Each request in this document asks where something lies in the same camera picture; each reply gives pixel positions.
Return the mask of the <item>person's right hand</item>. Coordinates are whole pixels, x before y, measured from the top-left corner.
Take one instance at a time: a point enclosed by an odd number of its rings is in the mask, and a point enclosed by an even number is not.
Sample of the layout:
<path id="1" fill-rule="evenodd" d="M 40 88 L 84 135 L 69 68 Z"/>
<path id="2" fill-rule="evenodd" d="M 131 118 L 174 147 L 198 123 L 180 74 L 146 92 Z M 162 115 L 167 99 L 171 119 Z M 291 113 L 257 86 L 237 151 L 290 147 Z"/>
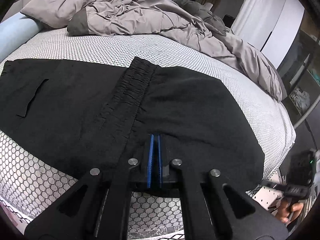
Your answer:
<path id="1" fill-rule="evenodd" d="M 275 217 L 282 223 L 290 224 L 299 217 L 304 207 L 304 203 L 297 202 L 290 204 L 286 198 L 280 201 Z"/>

